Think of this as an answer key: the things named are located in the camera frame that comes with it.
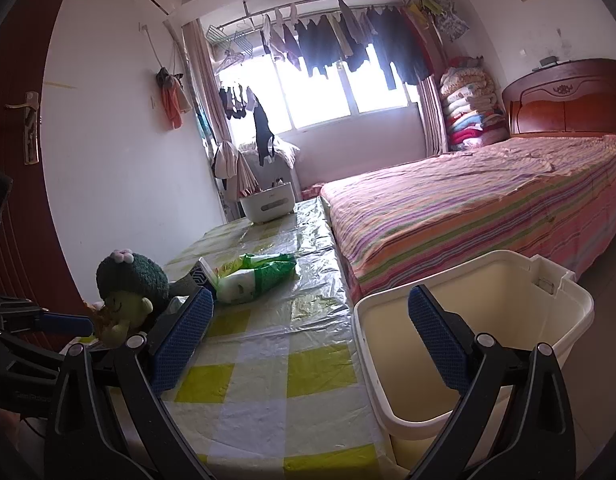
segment red door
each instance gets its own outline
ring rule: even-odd
[[[0,294],[85,314],[54,230],[41,149],[37,164],[24,163],[24,108],[6,108],[37,92],[43,116],[46,54],[61,3],[17,0],[0,26],[0,171],[13,179],[0,227]],[[28,339],[55,349],[61,341],[43,334]]]

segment white storage bin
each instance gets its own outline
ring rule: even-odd
[[[269,222],[294,209],[293,185],[290,182],[240,199],[243,212],[255,224]]]
[[[503,346],[552,345],[561,366],[591,325],[593,300],[573,272],[541,256],[495,251],[453,269],[361,300],[353,331],[374,413],[392,440],[397,462],[411,468],[442,429],[458,393],[445,386],[408,317],[408,294],[426,285],[441,306],[476,334]],[[510,387],[502,388],[473,460],[488,452]]]

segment tiled floor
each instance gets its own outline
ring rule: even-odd
[[[563,375],[581,471],[616,430],[616,237],[579,284],[595,300],[595,320],[572,349]]]

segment broccoli plush toy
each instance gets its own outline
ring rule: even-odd
[[[97,268],[104,300],[93,313],[95,334],[109,348],[140,328],[149,330],[168,306],[168,278],[154,261],[130,250],[114,251]]]

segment striped bedsheet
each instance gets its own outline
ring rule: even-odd
[[[326,184],[353,300],[498,249],[577,273],[616,234],[616,136],[511,139]]]

